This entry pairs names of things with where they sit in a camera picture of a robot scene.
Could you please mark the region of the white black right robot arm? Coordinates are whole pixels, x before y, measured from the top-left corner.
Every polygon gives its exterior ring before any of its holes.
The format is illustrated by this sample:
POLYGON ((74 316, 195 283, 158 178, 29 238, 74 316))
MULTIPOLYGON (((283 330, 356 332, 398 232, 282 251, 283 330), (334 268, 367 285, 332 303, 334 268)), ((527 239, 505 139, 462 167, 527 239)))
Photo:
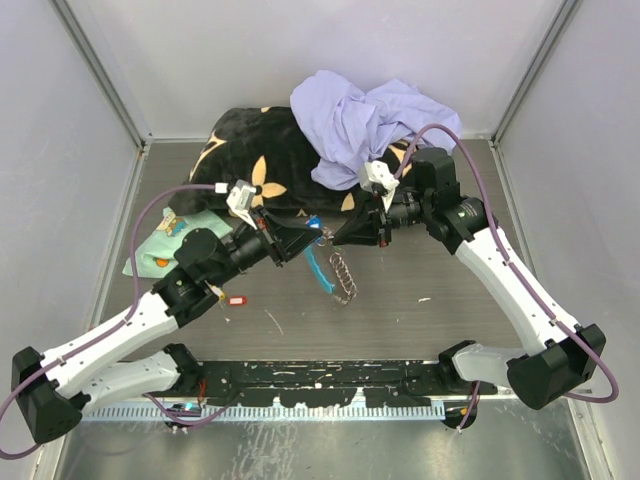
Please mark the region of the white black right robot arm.
POLYGON ((440 148, 415 152, 413 178, 402 187, 382 161, 359 171, 361 198, 333 237, 336 245, 385 247, 393 230, 423 224, 428 234, 485 286, 514 327, 518 348, 463 341, 438 357, 444 390, 459 394, 473 381, 511 389, 540 410, 593 376, 606 337, 559 307, 513 251, 481 199, 461 194, 455 163, 440 148))

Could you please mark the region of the red tagged key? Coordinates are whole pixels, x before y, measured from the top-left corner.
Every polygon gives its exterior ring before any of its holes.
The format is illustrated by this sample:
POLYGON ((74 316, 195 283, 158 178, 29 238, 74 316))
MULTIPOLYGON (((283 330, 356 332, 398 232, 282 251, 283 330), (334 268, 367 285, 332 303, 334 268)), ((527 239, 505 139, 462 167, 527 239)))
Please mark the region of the red tagged key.
POLYGON ((248 302, 246 296, 231 296, 227 299, 229 306, 242 306, 248 302))

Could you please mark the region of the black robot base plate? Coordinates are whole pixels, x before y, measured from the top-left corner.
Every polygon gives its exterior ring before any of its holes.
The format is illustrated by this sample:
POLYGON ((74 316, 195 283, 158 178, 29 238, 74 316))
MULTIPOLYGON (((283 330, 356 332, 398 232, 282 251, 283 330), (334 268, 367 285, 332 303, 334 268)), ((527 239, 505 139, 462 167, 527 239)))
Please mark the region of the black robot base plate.
POLYGON ((183 386, 156 391, 166 398, 202 394, 211 406, 345 407, 357 393, 365 406, 429 406, 440 396, 467 397, 473 384, 447 384, 436 363, 423 360, 206 361, 183 386))

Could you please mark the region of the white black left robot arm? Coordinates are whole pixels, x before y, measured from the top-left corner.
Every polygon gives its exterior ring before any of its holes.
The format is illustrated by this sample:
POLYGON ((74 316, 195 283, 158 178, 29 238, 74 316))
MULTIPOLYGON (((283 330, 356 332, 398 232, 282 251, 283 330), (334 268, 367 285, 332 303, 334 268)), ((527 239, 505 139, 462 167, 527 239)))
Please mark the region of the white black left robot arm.
POLYGON ((322 235, 318 228, 282 219, 264 208, 219 238, 194 229, 175 252, 175 268, 132 305, 84 335, 43 353, 25 347, 12 358, 11 394, 35 444, 52 442, 84 416, 132 396, 172 390, 194 393, 199 364, 183 345, 169 345, 141 361, 125 356, 200 318, 222 297, 222 288, 264 259, 280 266, 322 235))

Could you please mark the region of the blue tagged key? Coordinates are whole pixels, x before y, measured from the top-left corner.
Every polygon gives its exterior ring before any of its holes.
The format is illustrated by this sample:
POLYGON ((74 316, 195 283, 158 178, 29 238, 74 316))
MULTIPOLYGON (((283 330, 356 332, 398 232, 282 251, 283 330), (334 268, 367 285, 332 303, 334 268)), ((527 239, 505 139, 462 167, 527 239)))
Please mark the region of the blue tagged key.
POLYGON ((310 228, 314 228, 317 230, 323 229, 323 222, 319 216, 312 215, 306 222, 306 225, 310 228))

